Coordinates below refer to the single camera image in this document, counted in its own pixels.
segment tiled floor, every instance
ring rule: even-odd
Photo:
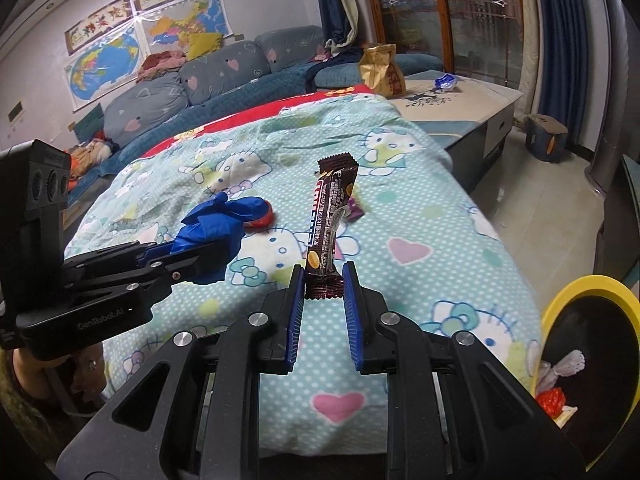
[[[602,199],[588,186],[588,163],[534,158],[514,128],[504,153],[471,197],[491,221],[543,310],[568,283],[593,271]]]

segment blue and white package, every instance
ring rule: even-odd
[[[445,74],[434,81],[435,89],[441,92],[450,92],[458,84],[458,78],[453,74]]]

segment blue plastic wrapper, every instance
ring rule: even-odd
[[[258,220],[269,211],[269,205],[257,196],[247,196],[237,200],[229,200],[224,192],[213,199],[194,207],[182,219],[184,227],[175,237],[171,254],[216,240],[226,240],[229,261],[240,251],[240,243],[244,236],[244,223]],[[193,283],[209,285],[225,279],[226,266],[211,269],[199,276]]]
[[[436,90],[449,92],[458,84],[458,78],[453,74],[445,74],[444,76],[437,78],[433,83]]]

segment hello kitty blanket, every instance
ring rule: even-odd
[[[447,153],[382,97],[351,89],[312,101],[281,102],[270,117],[178,136],[127,167],[92,206],[66,256],[171,240],[180,220],[220,191],[267,199],[277,220],[242,240],[224,282],[174,286],[153,321],[105,342],[106,393],[175,332],[224,330],[289,283],[306,255],[317,161],[340,152],[360,163],[354,193],[365,214],[338,229],[338,270],[354,260],[363,286],[425,330],[471,330],[529,386],[540,348],[538,310],[491,225],[449,173]],[[260,448],[386,451],[386,378],[354,370],[341,300],[305,301],[295,370],[262,377]]]

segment golden paper bag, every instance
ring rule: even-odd
[[[404,74],[395,62],[395,56],[394,44],[380,44],[364,49],[358,70],[364,84],[376,94],[394,97],[406,91]]]

